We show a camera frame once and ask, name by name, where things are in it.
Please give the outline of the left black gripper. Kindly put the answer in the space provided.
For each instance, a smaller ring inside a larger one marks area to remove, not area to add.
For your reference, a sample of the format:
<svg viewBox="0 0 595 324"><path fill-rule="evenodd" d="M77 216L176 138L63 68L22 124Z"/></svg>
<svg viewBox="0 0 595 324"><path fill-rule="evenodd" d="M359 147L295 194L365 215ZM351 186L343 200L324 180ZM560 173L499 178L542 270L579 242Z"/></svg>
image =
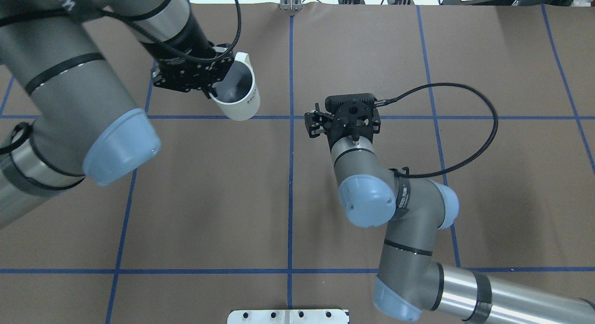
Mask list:
<svg viewBox="0 0 595 324"><path fill-rule="evenodd" d="M209 64L198 65L198 90L202 91L208 98L216 98L219 95L217 87L230 71L232 59L221 59Z"/></svg>

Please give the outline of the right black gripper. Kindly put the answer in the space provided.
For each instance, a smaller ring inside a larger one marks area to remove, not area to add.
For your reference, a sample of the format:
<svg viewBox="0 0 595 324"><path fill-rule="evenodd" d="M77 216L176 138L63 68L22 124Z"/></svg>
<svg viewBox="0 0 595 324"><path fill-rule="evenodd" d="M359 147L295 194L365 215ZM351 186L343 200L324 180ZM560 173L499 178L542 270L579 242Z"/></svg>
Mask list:
<svg viewBox="0 0 595 324"><path fill-rule="evenodd" d="M319 102L314 105L314 110L304 114L304 125L310 139L325 134L329 145L334 145L340 140L340 127L335 119L335 114L321 110Z"/></svg>

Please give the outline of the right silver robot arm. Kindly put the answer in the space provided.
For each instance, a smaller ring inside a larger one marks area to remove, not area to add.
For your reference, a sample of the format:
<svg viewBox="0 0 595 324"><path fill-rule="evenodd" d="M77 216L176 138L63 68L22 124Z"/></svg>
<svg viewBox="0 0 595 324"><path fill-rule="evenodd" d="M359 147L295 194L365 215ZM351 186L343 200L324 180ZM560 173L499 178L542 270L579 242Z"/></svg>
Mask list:
<svg viewBox="0 0 595 324"><path fill-rule="evenodd" d="M359 227L386 226L373 303L385 315L415 322L442 311L467 324L592 324L594 303L543 292L433 261L436 235L459 211L455 192L431 179L386 169L372 136L380 119L373 106L346 102L304 115L311 138L325 134L338 197Z"/></svg>

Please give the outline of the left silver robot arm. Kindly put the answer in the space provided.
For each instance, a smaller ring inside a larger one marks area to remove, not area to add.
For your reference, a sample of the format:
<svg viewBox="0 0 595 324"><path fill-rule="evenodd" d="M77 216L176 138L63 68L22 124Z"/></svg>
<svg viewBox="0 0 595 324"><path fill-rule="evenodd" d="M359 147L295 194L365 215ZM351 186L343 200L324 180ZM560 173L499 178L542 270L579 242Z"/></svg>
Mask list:
<svg viewBox="0 0 595 324"><path fill-rule="evenodd" d="M208 97L234 61L205 36L190 0L1 0L1 63L39 110L1 144L1 227L92 178L109 185L146 163L161 140L86 22L121 21L155 59L152 83Z"/></svg>

